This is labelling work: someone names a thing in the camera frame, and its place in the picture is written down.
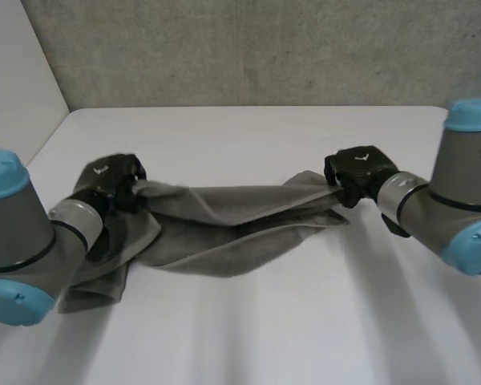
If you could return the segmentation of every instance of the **gray towel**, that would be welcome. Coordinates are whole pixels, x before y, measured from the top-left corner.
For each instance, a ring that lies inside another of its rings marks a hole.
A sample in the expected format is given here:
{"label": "gray towel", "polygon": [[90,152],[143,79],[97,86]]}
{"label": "gray towel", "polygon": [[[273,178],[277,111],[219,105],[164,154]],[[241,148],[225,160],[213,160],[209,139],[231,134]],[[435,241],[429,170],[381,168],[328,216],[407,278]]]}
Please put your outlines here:
{"label": "gray towel", "polygon": [[156,269],[232,277],[296,247],[307,237],[347,220],[331,208],[335,191],[315,172],[282,186],[188,188],[142,180],[134,187],[148,209],[118,213],[103,263],[86,261],[59,303],[60,313],[119,302],[128,262]]}

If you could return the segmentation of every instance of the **cloth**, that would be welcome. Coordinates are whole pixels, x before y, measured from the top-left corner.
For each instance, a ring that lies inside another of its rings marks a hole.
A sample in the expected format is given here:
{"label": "cloth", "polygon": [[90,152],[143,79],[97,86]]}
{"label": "cloth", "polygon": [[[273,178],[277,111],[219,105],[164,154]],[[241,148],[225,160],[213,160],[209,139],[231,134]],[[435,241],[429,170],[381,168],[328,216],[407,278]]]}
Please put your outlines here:
{"label": "cloth", "polygon": [[189,188],[139,181],[134,193],[147,208],[106,220],[111,244],[98,262],[81,266],[59,312],[119,302],[132,258],[177,273],[248,273],[328,226],[347,224],[332,210],[335,192],[311,171],[282,186]]}

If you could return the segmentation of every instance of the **wall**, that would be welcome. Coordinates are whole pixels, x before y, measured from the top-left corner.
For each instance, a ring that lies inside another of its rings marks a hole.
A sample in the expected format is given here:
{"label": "wall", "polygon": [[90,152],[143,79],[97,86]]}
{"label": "wall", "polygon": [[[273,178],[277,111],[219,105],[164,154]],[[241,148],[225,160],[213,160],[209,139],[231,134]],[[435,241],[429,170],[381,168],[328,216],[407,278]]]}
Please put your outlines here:
{"label": "wall", "polygon": [[73,110],[481,95],[481,0],[23,4]]}
{"label": "wall", "polygon": [[28,163],[68,114],[19,0],[0,0],[0,148]]}

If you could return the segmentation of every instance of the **gray concrete wall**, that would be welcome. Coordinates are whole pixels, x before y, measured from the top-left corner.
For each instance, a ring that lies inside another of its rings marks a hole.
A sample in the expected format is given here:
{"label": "gray concrete wall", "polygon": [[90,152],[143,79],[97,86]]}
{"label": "gray concrete wall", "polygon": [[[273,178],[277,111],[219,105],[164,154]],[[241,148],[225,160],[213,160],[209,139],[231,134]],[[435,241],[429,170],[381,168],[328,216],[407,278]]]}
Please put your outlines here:
{"label": "gray concrete wall", "polygon": [[481,95],[481,0],[22,3],[71,110]]}

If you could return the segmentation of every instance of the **white wall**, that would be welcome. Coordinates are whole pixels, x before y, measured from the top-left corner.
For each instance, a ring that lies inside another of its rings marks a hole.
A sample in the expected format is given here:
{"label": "white wall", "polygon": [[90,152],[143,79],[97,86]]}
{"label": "white wall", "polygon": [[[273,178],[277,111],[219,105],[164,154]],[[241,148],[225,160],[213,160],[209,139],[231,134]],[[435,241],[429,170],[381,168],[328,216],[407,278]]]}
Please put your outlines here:
{"label": "white wall", "polygon": [[0,148],[26,164],[68,109],[19,0],[0,0]]}

